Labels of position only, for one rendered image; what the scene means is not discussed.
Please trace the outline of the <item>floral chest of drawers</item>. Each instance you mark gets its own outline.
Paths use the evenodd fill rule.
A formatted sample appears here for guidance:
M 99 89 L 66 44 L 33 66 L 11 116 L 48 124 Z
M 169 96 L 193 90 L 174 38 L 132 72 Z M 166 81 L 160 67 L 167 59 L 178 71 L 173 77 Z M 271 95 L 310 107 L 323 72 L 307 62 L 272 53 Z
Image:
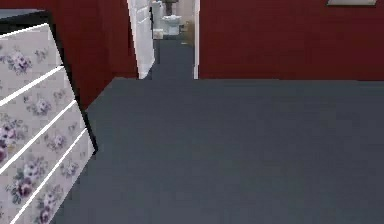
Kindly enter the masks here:
M 51 15 L 0 17 L 0 224 L 51 224 L 95 151 Z

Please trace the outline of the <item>white toilet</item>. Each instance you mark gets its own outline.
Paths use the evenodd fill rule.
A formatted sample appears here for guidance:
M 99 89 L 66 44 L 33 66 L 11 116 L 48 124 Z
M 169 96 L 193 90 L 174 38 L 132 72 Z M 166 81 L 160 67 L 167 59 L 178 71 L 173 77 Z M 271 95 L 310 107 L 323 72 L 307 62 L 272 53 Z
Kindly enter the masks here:
M 165 35 L 178 35 L 180 32 L 181 17 L 177 15 L 163 16 L 163 29 Z

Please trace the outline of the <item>framed wall picture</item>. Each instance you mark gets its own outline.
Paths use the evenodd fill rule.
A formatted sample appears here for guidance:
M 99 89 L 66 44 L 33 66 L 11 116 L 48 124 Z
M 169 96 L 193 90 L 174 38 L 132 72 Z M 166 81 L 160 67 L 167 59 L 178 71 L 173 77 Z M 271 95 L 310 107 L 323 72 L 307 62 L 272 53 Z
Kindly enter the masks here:
M 375 6 L 377 0 L 327 0 L 327 6 Z

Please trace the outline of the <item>white room door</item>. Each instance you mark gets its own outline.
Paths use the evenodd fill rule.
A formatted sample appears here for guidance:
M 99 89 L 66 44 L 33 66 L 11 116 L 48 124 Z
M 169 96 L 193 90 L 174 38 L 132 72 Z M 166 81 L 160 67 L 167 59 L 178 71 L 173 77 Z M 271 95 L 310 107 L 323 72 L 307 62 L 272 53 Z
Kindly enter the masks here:
M 132 39 L 140 79 L 145 79 L 155 61 L 150 0 L 127 0 Z

